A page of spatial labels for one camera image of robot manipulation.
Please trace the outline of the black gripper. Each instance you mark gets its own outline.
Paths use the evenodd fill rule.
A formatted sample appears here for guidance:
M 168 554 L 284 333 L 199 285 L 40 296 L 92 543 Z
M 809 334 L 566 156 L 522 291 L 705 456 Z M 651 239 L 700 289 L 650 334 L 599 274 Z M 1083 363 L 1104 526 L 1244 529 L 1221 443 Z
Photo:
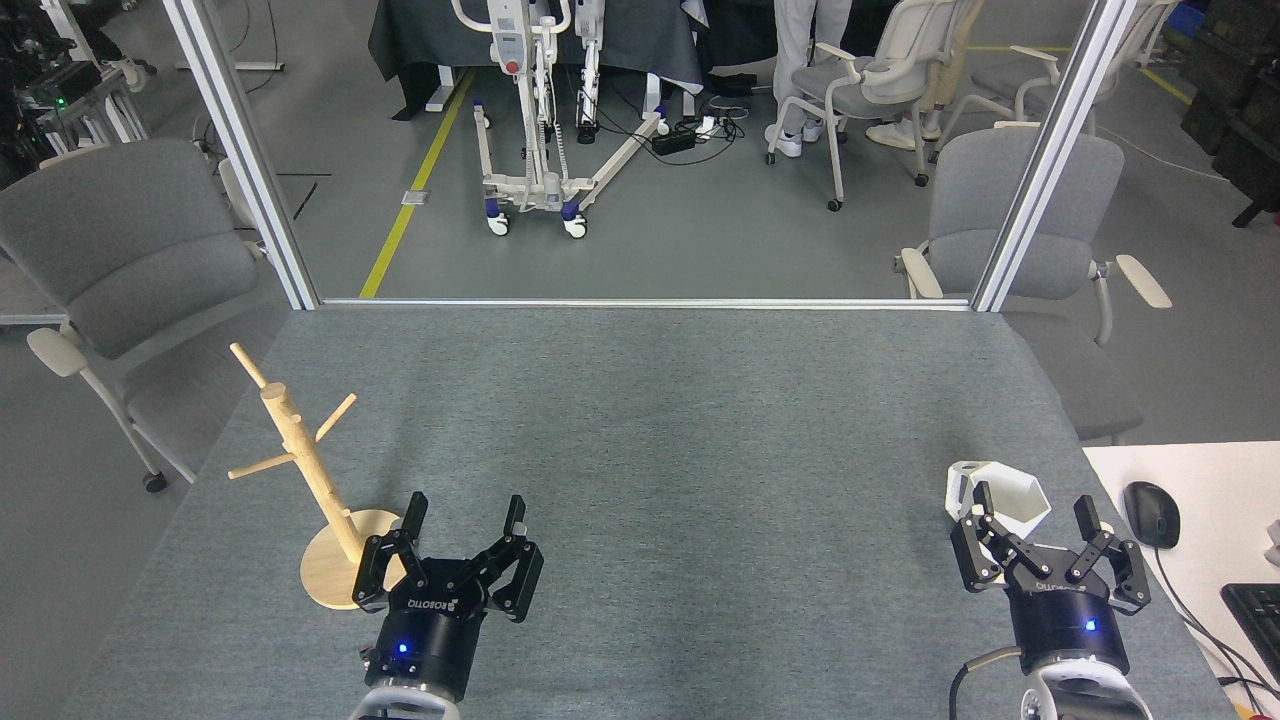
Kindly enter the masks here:
M 1060 573 L 1050 575 L 1044 556 L 996 519 L 988 482 L 977 483 L 973 500 L 975 503 L 956 520 L 950 534 L 966 588 L 983 591 L 1015 562 L 1029 569 L 1012 569 L 1006 588 L 1015 642 L 1021 648 L 1021 671 L 1029 675 L 1062 659 L 1094 657 L 1129 673 L 1112 609 L 1138 614 L 1151 602 L 1137 544 L 1119 538 L 1100 519 L 1093 498 L 1082 495 L 1073 509 L 1085 548 L 1065 571 L 1066 580 Z M 1108 560 L 1115 579 L 1111 594 L 1106 582 L 1092 571 L 1102 557 Z
M 526 503 L 520 495 L 512 495 L 503 537 L 488 550 L 470 562 L 431 559 L 421 564 L 415 543 L 428 507 L 425 493 L 413 492 L 401 525 L 365 542 L 352 600 L 365 612 L 388 606 L 378 641 L 365 655 L 365 683 L 424 684 L 449 701 L 461 701 L 485 609 L 522 623 L 532 602 L 543 556 L 527 538 Z M 389 592 L 384 582 L 393 557 L 401 560 L 404 577 Z M 512 564 L 511 582 L 490 591 Z M 456 577 L 468 565 L 471 579 L 458 580 Z

